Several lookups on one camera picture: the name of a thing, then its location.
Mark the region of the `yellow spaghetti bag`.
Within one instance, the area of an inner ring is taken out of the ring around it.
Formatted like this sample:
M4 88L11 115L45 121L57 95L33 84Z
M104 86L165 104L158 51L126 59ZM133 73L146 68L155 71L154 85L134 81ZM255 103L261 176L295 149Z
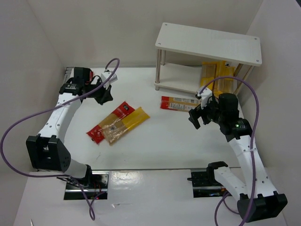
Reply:
M135 109L132 113L122 119L116 119L108 126L106 126L102 134L105 140L113 145L120 140L127 133L135 129L144 121L149 119L150 116L141 108Z

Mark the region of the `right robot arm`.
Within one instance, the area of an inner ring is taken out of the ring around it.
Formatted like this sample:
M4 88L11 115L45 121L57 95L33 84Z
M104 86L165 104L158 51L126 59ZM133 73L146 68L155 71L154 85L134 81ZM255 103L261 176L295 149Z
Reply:
M235 176L223 162L208 164L206 172L209 182L221 184L237 202L238 214L246 223L275 218L287 205L287 197L280 194L269 179L258 154L252 128L248 120L239 116L238 98L224 93L215 98L211 91L196 94L200 104L189 110L189 121L196 129L211 122L220 127L233 149L244 181Z

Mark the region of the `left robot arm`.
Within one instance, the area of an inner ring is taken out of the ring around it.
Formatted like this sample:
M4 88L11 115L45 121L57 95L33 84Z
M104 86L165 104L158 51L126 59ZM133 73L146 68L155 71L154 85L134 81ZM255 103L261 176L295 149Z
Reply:
M94 75L89 68L73 68L73 76L60 88L58 101L47 123L36 136L28 136L26 147L32 167L37 170L57 171L75 178L82 186L93 181L89 165L71 158L64 145L70 122L86 98L93 98L103 105L112 101L111 83L117 75L105 69L101 75Z

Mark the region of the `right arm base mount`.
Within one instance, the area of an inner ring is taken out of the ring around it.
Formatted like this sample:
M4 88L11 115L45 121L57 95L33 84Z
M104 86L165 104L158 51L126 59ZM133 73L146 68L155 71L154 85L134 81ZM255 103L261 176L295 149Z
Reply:
M193 198L222 197L227 190L218 182L210 182L206 169L191 169L187 178L192 184Z

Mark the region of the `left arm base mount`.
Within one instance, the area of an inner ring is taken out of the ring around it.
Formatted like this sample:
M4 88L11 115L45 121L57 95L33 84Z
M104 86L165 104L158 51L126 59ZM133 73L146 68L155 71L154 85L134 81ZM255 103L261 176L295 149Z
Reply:
M92 182L89 185L83 185L83 190L89 200L107 200L108 185L109 185L109 171L92 171ZM64 200L84 200L84 195L79 186L71 181L69 178L58 177L57 179L66 183Z

